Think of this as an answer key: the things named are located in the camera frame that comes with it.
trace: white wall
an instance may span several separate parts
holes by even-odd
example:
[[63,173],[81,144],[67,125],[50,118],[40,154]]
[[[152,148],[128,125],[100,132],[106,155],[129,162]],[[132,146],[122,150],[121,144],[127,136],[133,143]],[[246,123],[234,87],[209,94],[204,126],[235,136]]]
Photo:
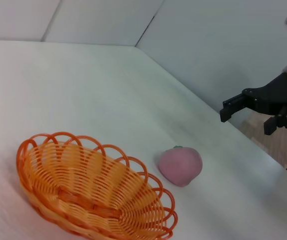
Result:
[[59,0],[0,0],[0,40],[40,41]]
[[134,46],[163,0],[63,0],[46,42]]
[[219,111],[287,65],[286,17],[286,0],[166,0],[138,47]]

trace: wooden floor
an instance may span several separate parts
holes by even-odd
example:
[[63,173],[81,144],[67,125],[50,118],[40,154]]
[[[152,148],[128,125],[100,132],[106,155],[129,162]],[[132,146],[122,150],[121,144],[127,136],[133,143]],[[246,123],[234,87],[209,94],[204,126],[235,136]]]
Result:
[[253,112],[252,115],[243,122],[239,130],[284,168],[287,168],[287,129],[284,127],[277,128],[272,135],[264,135],[264,122],[269,117],[268,115]]

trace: pink fruit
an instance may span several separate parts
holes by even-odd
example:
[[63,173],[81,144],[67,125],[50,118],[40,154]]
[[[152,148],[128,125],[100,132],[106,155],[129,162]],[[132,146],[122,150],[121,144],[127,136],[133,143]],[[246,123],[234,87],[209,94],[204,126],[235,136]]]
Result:
[[184,187],[200,174],[203,161],[195,149],[175,146],[161,155],[158,167],[166,179]]

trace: white table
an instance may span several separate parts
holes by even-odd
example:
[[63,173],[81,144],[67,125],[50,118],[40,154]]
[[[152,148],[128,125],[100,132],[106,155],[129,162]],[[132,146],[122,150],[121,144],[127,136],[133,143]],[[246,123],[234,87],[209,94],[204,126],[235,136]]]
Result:
[[[0,240],[81,239],[39,217],[19,187],[20,143],[58,131],[141,159],[175,197],[174,240],[287,240],[287,171],[143,52],[15,41],[0,41]],[[184,188],[156,167],[175,145],[203,158]]]

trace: orange wicker basket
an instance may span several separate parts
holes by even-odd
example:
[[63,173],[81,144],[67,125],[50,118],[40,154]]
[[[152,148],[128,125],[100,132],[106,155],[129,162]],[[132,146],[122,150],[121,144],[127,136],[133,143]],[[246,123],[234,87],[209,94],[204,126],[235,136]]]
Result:
[[[34,139],[40,136],[45,140],[38,145]],[[62,136],[69,140],[56,139]],[[83,146],[81,139],[96,147]],[[107,148],[121,157],[106,156]],[[131,161],[142,171],[133,171]],[[42,133],[20,145],[16,167],[34,209],[70,233],[95,240],[166,240],[173,235],[178,222],[173,195],[140,160],[114,145],[68,132]],[[163,194],[170,198],[170,207],[163,207]]]

